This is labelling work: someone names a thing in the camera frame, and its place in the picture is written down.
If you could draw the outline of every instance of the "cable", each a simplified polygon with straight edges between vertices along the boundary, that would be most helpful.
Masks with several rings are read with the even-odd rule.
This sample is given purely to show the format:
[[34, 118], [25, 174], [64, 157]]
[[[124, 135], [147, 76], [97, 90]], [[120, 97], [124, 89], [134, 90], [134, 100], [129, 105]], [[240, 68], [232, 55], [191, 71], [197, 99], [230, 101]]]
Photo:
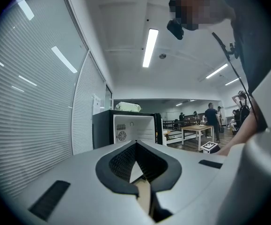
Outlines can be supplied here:
[[235, 58], [238, 58], [238, 54], [236, 53], [235, 48], [233, 47], [232, 44], [230, 44], [230, 46], [232, 46], [232, 47], [231, 47], [231, 51], [228, 52], [228, 51], [226, 50], [226, 46], [223, 44], [223, 42], [222, 42], [222, 40], [219, 38], [219, 36], [216, 35], [215, 32], [213, 32], [212, 35], [213, 35], [214, 38], [218, 41], [218, 43], [219, 43], [220, 47], [222, 48], [222, 50], [223, 50], [223, 52], [224, 52], [224, 54], [225, 54], [225, 56], [226, 56], [228, 62], [230, 63], [230, 65], [231, 65], [233, 71], [235, 72], [235, 74], [236, 74], [237, 78], [239, 79], [240, 83], [242, 84], [242, 87], [243, 87], [244, 91], [245, 91], [246, 94], [247, 94], [249, 103], [251, 104], [251, 108], [252, 108], [252, 110], [253, 110], [253, 113], [254, 113], [254, 116], [255, 116], [256, 123], [258, 124], [258, 119], [257, 119], [256, 113], [255, 113], [255, 109], [254, 109], [253, 104], [252, 104], [252, 102], [251, 102], [251, 99], [250, 99], [250, 97], [249, 97], [248, 91], [246, 90], [245, 86], [243, 85], [243, 82], [242, 82], [241, 78], [239, 77], [239, 75], [238, 75], [236, 69], [233, 67], [233, 65], [232, 65], [232, 63], [231, 63], [231, 60], [230, 60], [230, 56], [229, 56], [230, 54], [234, 54], [234, 55], [235, 55]]
[[246, 92], [246, 95], [247, 95], [247, 97], [248, 97], [249, 103], [251, 104], [251, 108], [252, 108], [252, 110], [253, 110], [253, 114], [254, 114], [254, 116], [255, 116], [256, 123], [258, 124], [258, 119], [257, 119], [256, 113], [255, 113], [255, 109], [254, 109], [254, 107], [253, 107], [253, 104], [252, 104], [252, 102], [251, 102], [251, 99], [250, 99], [250, 97], [249, 97], [249, 94], [248, 94], [248, 92], [247, 92], [245, 86], [243, 85], [243, 82], [242, 82], [241, 78], [239, 77], [239, 75], [238, 75], [236, 69], [233, 67], [233, 65], [232, 65], [232, 63], [231, 63], [231, 61], [230, 61], [230, 59], [229, 59], [228, 57], [227, 57], [227, 60], [228, 60], [228, 62], [230, 63], [230, 65], [231, 65], [233, 71], [235, 72], [236, 76], [238, 77], [240, 83], [242, 84], [244, 91]]

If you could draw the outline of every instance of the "fan vent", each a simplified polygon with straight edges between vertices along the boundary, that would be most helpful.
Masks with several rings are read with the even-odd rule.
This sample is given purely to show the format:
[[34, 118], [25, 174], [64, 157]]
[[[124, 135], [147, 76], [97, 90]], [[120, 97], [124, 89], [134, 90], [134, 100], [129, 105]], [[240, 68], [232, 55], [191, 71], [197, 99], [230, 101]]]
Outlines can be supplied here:
[[120, 131], [119, 134], [117, 135], [117, 138], [120, 140], [120, 141], [124, 141], [127, 137], [127, 134], [125, 131]]

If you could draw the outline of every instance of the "person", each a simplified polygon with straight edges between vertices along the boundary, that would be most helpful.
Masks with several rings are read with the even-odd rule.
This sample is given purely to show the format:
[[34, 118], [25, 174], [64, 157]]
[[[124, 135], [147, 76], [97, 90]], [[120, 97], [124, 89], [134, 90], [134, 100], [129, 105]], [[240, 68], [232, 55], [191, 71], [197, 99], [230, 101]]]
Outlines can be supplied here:
[[220, 143], [220, 119], [217, 111], [213, 108], [213, 103], [208, 104], [208, 109], [205, 111], [205, 117], [207, 118], [206, 125], [214, 126], [216, 142]]
[[235, 50], [247, 78], [254, 109], [236, 136], [218, 152], [228, 155], [233, 145], [245, 143], [267, 127], [252, 94], [271, 70], [271, 17], [257, 0], [170, 0], [169, 9], [176, 23], [187, 30], [203, 29], [225, 19], [231, 20]]
[[218, 106], [218, 109], [217, 109], [217, 112], [218, 112], [218, 116], [219, 116], [219, 119], [220, 119], [220, 127], [222, 126], [222, 120], [223, 120], [223, 118], [222, 118], [222, 115], [221, 115], [221, 107], [220, 106]]
[[197, 114], [197, 111], [193, 112], [194, 117], [192, 119], [199, 119], [199, 115]]
[[205, 117], [205, 115], [202, 116], [202, 122], [207, 122], [207, 118]]
[[241, 108], [243, 105], [248, 105], [247, 95], [244, 91], [239, 91], [238, 94], [232, 97], [232, 99], [237, 104], [238, 108]]
[[183, 120], [184, 120], [184, 114], [183, 114], [183, 112], [180, 113], [180, 115], [179, 115], [179, 120], [180, 120], [180, 121], [183, 121]]
[[[236, 115], [236, 110], [233, 110], [232, 114], [235, 116]], [[231, 127], [232, 131], [236, 131], [235, 126], [236, 126], [235, 118], [232, 118], [230, 123], [229, 123], [229, 127]]]

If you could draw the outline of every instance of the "black pad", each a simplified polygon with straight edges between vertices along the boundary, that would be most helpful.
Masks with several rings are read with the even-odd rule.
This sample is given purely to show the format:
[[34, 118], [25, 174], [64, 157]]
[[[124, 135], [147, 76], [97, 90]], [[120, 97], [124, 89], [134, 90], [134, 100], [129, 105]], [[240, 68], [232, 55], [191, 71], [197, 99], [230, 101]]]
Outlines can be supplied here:
[[217, 168], [217, 169], [220, 169], [223, 166], [222, 163], [216, 163], [216, 162], [212, 162], [212, 161], [208, 161], [208, 160], [201, 160], [201, 161], [199, 161], [199, 163], [202, 165]]
[[51, 187], [29, 208], [29, 211], [47, 221], [62, 196], [69, 188], [70, 183], [56, 181]]

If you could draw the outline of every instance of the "white ceiling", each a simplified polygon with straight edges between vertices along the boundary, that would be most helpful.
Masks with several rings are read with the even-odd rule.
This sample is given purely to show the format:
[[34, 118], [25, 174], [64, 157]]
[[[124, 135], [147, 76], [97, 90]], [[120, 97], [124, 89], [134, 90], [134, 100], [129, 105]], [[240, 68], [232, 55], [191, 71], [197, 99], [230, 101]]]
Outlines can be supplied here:
[[[166, 28], [169, 21], [169, 0], [96, 0], [98, 7], [94, 22], [105, 57], [113, 74], [149, 73], [172, 78], [182, 74], [187, 81], [197, 81], [204, 86], [219, 87], [236, 78], [231, 66], [211, 79], [207, 75], [226, 63], [226, 58], [211, 35], [215, 32], [224, 44], [234, 42], [229, 20], [211, 26], [208, 30], [184, 31], [183, 40], [177, 40]], [[158, 29], [154, 53], [149, 68], [143, 68], [148, 30]], [[166, 59], [159, 59], [165, 53]], [[234, 60], [234, 67], [244, 78], [241, 63]]]

